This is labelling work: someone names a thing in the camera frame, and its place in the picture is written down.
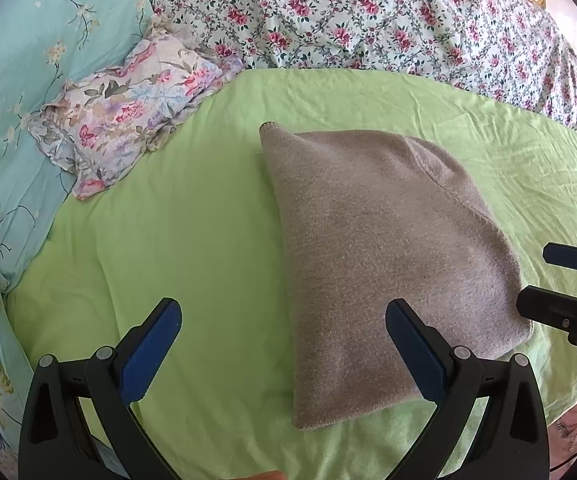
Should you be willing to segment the beige knitted sweater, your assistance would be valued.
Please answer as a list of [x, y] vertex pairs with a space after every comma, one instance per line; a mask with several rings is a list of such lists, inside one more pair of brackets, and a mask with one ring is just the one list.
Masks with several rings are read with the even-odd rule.
[[296, 427], [417, 396], [387, 333], [392, 300], [485, 359], [529, 339], [515, 252], [447, 151], [373, 130], [292, 133], [267, 122], [259, 134], [283, 232]]

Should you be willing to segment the light green bed sheet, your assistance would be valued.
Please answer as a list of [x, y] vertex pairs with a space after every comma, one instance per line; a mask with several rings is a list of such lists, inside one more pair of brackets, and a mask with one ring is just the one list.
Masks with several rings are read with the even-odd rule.
[[249, 70], [168, 143], [90, 200], [61, 206], [8, 295], [28, 358], [84, 359], [165, 297], [183, 326], [136, 415], [185, 479], [279, 469], [293, 479], [383, 479], [433, 408], [409, 401], [300, 431], [278, 206], [259, 127], [410, 134], [474, 178], [526, 283], [577, 296], [577, 272], [543, 261], [577, 245], [577, 133], [448, 84], [378, 70]]

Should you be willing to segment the white pink floral duvet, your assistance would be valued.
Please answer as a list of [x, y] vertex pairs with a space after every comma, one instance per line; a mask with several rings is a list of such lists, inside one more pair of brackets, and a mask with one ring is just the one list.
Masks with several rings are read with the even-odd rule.
[[248, 68], [427, 77], [577, 131], [577, 55], [528, 0], [150, 0]]

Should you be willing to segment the pastel floral pillow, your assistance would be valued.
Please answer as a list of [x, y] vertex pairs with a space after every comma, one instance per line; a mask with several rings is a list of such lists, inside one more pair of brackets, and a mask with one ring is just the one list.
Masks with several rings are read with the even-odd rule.
[[219, 58], [159, 30], [122, 64], [66, 81], [28, 131], [55, 166], [75, 177], [72, 195], [86, 200], [162, 148], [204, 99], [242, 70], [234, 54]]

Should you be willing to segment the turquoise floral quilt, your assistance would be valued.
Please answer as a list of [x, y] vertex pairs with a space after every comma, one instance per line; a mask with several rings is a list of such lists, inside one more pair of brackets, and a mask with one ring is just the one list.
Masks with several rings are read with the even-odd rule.
[[148, 0], [0, 0], [0, 479], [17, 477], [32, 377], [5, 299], [75, 183], [39, 150], [29, 125], [65, 82], [121, 63], [152, 13]]

